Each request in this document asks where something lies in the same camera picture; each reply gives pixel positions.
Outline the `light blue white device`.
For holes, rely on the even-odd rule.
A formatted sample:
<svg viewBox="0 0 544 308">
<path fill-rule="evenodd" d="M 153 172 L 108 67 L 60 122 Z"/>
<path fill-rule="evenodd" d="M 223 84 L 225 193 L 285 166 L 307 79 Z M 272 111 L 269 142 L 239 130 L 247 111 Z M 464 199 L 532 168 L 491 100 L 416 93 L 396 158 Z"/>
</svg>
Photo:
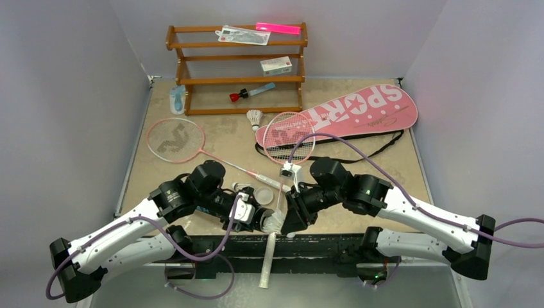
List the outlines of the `light blue white device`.
<svg viewBox="0 0 544 308">
<path fill-rule="evenodd" d="M 169 108 L 172 114 L 182 115 L 185 113 L 185 99 L 187 91 L 184 85 L 178 85 L 169 91 Z"/>
</svg>

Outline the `white red small box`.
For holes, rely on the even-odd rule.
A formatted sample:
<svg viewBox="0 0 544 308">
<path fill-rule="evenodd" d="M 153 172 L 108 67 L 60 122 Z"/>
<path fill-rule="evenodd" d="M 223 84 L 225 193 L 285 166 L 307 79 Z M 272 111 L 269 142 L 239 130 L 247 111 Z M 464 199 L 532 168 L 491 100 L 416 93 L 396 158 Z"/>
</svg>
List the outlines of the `white red small box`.
<svg viewBox="0 0 544 308">
<path fill-rule="evenodd" d="M 260 61 L 260 66 L 264 76 L 276 76 L 289 73 L 293 69 L 293 64 L 288 56 L 273 58 Z"/>
</svg>

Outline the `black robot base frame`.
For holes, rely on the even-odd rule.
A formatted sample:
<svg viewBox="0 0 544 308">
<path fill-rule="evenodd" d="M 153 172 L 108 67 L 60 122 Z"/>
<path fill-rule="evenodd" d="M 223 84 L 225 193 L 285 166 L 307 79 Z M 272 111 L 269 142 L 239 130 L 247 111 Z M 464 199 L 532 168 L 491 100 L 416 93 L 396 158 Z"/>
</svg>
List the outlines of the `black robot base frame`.
<svg viewBox="0 0 544 308">
<path fill-rule="evenodd" d="M 104 281 L 146 264 L 186 264 L 197 279 L 214 279 L 219 273 L 260 273 L 267 246 L 266 235 L 231 235 L 219 255 L 207 261 L 190 261 L 176 252 L 163 235 L 143 237 L 107 257 Z M 394 266 L 399 256 L 386 257 L 364 242 L 363 234 L 302 234 L 275 241 L 274 274 L 335 274 L 341 278 L 374 278 L 372 264 Z"/>
</svg>

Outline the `black shuttlecock tube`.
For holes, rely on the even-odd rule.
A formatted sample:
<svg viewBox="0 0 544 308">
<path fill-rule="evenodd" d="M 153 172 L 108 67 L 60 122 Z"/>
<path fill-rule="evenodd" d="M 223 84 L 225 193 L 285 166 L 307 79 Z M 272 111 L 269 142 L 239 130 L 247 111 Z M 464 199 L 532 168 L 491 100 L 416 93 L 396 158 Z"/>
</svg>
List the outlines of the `black shuttlecock tube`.
<svg viewBox="0 0 544 308">
<path fill-rule="evenodd" d="M 255 200 L 250 200 L 250 203 L 255 207 L 255 215 L 253 219 L 248 223 L 240 223 L 237 221 L 233 222 L 232 231 L 234 232 L 253 232 L 253 231 L 262 231 L 262 224 L 266 217 L 269 217 L 274 213 L 273 210 L 261 206 Z M 233 201 L 221 200 L 219 203 L 215 202 L 212 205 L 206 207 L 198 205 L 197 210 L 210 214 L 220 219 L 220 222 L 223 224 L 223 230 L 226 230 L 231 219 L 229 213 L 232 209 Z"/>
</svg>

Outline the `pink white badminton racket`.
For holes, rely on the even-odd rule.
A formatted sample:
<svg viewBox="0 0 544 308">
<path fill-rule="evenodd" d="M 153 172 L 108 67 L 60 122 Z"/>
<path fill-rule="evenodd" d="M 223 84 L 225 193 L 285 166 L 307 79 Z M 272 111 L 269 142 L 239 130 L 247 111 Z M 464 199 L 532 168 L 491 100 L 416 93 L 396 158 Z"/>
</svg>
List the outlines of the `pink white badminton racket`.
<svg viewBox="0 0 544 308">
<path fill-rule="evenodd" d="M 280 164 L 292 162 L 300 166 L 312 154 L 315 147 L 315 139 L 302 139 L 314 133 L 314 128 L 308 117 L 297 112 L 283 112 L 275 116 L 266 126 L 261 145 L 265 154 L 274 162 Z M 293 181 L 280 177 L 280 182 L 290 183 Z M 284 217 L 287 214 L 285 201 L 286 192 L 278 190 L 278 198 L 274 211 L 280 210 Z M 259 288 L 267 289 L 271 275 L 271 266 L 275 253 L 276 237 L 280 234 L 268 234 L 262 269 L 260 272 Z"/>
</svg>

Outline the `white packaged item on shelf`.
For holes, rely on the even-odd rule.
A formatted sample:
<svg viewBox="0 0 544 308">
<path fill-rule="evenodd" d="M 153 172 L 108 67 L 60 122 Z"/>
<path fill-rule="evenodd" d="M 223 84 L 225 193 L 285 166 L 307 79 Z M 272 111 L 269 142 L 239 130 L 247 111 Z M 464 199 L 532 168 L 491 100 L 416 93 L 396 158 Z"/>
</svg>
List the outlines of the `white packaged item on shelf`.
<svg viewBox="0 0 544 308">
<path fill-rule="evenodd" d="M 218 36 L 219 42 L 255 46 L 266 46 L 271 36 L 271 32 L 268 31 L 249 30 L 228 25 L 216 30 L 215 34 Z"/>
</svg>

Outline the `white shuttlecock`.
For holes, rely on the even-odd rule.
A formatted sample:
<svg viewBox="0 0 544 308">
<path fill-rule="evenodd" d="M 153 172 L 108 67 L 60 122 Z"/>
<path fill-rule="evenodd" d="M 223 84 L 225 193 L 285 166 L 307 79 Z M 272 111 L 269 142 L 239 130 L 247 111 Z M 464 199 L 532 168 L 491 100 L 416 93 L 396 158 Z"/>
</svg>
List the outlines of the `white shuttlecock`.
<svg viewBox="0 0 544 308">
<path fill-rule="evenodd" d="M 261 110 L 249 110 L 246 113 L 246 117 L 249 120 L 251 124 L 251 129 L 256 132 L 260 127 L 260 122 L 263 116 L 263 112 Z"/>
<path fill-rule="evenodd" d="M 255 188 L 252 184 L 233 183 L 232 190 L 240 196 L 242 201 L 254 199 Z"/>
<path fill-rule="evenodd" d="M 284 214 L 280 211 L 274 211 L 272 215 L 266 217 L 262 224 L 262 231 L 266 234 L 281 234 L 281 229 L 285 221 Z"/>
</svg>

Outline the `clear plastic tube lid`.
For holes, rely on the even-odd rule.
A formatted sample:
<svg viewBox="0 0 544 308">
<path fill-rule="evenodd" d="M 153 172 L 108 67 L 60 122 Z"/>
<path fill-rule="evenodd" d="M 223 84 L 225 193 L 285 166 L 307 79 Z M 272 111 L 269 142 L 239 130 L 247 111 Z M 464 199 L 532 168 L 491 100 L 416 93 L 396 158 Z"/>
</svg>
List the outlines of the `clear plastic tube lid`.
<svg viewBox="0 0 544 308">
<path fill-rule="evenodd" d="M 260 205 L 269 205 L 274 200 L 274 192 L 269 187 L 259 187 L 255 189 L 254 197 Z"/>
</svg>

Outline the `pink badminton racket left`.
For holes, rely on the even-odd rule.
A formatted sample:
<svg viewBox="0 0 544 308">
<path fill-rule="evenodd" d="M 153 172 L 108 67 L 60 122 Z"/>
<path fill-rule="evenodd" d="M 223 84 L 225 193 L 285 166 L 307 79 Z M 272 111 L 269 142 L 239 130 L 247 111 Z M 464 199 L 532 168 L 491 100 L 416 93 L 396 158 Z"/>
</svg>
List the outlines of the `pink badminton racket left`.
<svg viewBox="0 0 544 308">
<path fill-rule="evenodd" d="M 283 193 L 290 191 L 286 184 L 278 180 L 249 171 L 205 151 L 205 142 L 206 135 L 203 129 L 195 122 L 180 117 L 161 119 L 155 122 L 146 134 L 146 145 L 150 152 L 165 162 L 181 164 L 202 153 L 250 175 L 263 184 L 277 188 Z"/>
</svg>

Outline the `wooden three-tier shelf rack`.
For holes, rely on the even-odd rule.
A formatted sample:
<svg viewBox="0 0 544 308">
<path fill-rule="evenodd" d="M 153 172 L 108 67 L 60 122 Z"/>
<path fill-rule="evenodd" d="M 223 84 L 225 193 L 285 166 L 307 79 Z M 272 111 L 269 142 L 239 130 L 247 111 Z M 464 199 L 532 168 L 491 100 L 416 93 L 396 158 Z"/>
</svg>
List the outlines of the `wooden three-tier shelf rack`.
<svg viewBox="0 0 544 308">
<path fill-rule="evenodd" d="M 282 113 L 282 112 L 301 112 L 303 110 L 303 95 L 302 84 L 305 82 L 305 64 L 304 64 L 304 49 L 308 46 L 307 24 L 301 23 L 300 39 L 298 40 L 272 40 L 271 46 L 297 46 L 299 52 L 285 54 L 290 59 L 295 59 L 298 64 L 297 74 L 294 76 L 269 75 L 262 77 L 233 77 L 229 75 L 227 78 L 193 78 L 190 70 L 187 67 L 189 62 L 213 62 L 213 61 L 245 61 L 245 60 L 264 60 L 270 57 L 279 57 L 279 54 L 254 54 L 254 55 L 206 55 L 206 56 L 185 56 L 184 49 L 190 48 L 219 48 L 219 47 L 235 47 L 235 43 L 220 43 L 220 42 L 179 42 L 177 34 L 179 33 L 207 33 L 216 31 L 219 26 L 188 26 L 176 27 L 169 26 L 166 35 L 166 48 L 169 51 L 175 50 L 177 54 L 177 70 L 175 82 L 178 86 L 183 85 L 187 91 L 185 99 L 185 115 L 187 116 L 208 116 L 208 115 L 231 115 L 244 114 L 250 108 L 216 108 L 216 109 L 193 109 L 191 107 L 192 95 L 195 85 L 240 85 L 250 83 L 293 83 L 297 91 L 298 104 L 293 107 L 259 107 L 263 113 Z"/>
</svg>

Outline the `pink fluorescent bar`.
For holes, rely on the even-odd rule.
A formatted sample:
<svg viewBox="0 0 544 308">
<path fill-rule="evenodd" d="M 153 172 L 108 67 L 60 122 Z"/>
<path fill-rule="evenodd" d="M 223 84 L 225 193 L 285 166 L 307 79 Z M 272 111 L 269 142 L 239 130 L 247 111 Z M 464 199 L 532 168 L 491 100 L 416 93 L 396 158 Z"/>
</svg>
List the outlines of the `pink fluorescent bar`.
<svg viewBox="0 0 544 308">
<path fill-rule="evenodd" d="M 299 26 L 290 26 L 286 24 L 271 24 L 266 22 L 257 22 L 255 29 L 258 31 L 268 31 L 271 33 L 279 33 L 286 35 L 299 35 L 301 28 Z"/>
</svg>

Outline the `white shuttlecock beside lid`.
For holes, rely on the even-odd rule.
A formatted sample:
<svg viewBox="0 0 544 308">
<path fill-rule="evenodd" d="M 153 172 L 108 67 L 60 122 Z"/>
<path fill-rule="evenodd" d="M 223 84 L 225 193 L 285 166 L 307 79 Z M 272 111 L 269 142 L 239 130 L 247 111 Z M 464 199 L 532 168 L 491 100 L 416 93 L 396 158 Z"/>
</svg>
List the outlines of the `white shuttlecock beside lid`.
<svg viewBox="0 0 544 308">
<path fill-rule="evenodd" d="M 232 190 L 240 196 L 242 201 L 254 199 L 255 188 L 252 184 L 233 183 Z"/>
</svg>

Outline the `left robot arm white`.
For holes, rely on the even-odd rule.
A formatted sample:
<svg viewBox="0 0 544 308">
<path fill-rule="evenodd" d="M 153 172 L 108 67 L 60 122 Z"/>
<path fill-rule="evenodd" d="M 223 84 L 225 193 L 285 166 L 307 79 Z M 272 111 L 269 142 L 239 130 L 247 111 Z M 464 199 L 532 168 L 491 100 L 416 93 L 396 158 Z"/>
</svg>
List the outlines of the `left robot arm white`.
<svg viewBox="0 0 544 308">
<path fill-rule="evenodd" d="M 222 164 L 207 160 L 191 173 L 163 182 L 137 206 L 79 239 L 58 238 L 49 245 L 55 269 L 46 286 L 49 300 L 79 302 L 100 287 L 114 270 L 172 258 L 203 262 L 219 255 L 231 232 L 262 231 L 273 210 L 263 207 L 254 190 L 222 187 Z M 173 223 L 196 210 L 219 218 L 225 235 L 209 252 L 194 252 L 181 226 Z"/>
</svg>

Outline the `pink sport racket bag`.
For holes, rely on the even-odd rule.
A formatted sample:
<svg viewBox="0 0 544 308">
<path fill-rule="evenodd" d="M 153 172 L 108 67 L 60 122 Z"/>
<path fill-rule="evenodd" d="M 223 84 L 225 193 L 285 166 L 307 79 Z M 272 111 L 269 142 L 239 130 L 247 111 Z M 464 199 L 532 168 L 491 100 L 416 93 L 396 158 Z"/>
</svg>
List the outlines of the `pink sport racket bag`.
<svg viewBox="0 0 544 308">
<path fill-rule="evenodd" d="M 372 85 L 297 113 L 309 118 L 316 133 L 355 139 L 406 130 L 418 119 L 413 99 L 389 84 Z M 266 126 L 255 132 L 260 148 Z"/>
</svg>

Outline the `red black blue marker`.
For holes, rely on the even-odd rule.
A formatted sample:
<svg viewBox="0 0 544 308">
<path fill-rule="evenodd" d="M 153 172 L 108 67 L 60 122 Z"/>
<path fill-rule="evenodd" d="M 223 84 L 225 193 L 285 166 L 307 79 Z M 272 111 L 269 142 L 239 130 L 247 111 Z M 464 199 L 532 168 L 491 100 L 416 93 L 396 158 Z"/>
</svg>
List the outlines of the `red black blue marker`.
<svg viewBox="0 0 544 308">
<path fill-rule="evenodd" d="M 255 96 L 257 94 L 261 94 L 265 91 L 268 91 L 268 90 L 271 90 L 271 89 L 274 89 L 276 87 L 275 83 L 271 82 L 271 83 L 267 83 L 259 88 L 256 88 L 256 89 L 252 89 L 252 90 L 247 90 L 247 89 L 241 89 L 238 93 L 232 93 L 229 95 L 229 98 L 230 98 L 230 101 L 231 102 L 236 102 L 238 101 L 239 99 L 247 99 L 251 96 Z"/>
</svg>

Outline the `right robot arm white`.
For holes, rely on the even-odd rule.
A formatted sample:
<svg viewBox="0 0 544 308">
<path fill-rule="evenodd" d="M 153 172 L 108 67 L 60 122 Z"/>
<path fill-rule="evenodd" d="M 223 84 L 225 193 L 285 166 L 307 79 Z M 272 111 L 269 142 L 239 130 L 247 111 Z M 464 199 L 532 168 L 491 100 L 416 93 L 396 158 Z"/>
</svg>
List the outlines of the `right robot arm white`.
<svg viewBox="0 0 544 308">
<path fill-rule="evenodd" d="M 341 204 L 348 211 L 388 219 L 416 229 L 402 233 L 369 227 L 358 247 L 368 261 L 386 257 L 415 257 L 450 266 L 465 277 L 486 280 L 489 272 L 495 219 L 453 214 L 411 198 L 398 186 L 373 175 L 354 175 L 331 158 L 310 166 L 316 184 L 296 184 L 286 193 L 287 214 L 280 229 L 284 235 L 308 229 L 318 212 Z"/>
</svg>

